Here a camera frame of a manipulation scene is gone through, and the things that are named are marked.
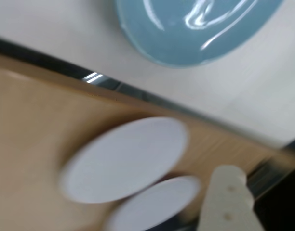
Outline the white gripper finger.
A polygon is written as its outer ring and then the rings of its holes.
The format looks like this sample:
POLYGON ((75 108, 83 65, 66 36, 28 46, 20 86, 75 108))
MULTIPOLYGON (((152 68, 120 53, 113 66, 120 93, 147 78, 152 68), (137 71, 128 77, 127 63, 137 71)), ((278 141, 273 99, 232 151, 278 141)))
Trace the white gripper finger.
POLYGON ((244 171, 233 165, 218 166, 204 198, 199 231, 263 231, 254 212, 255 200, 244 171))

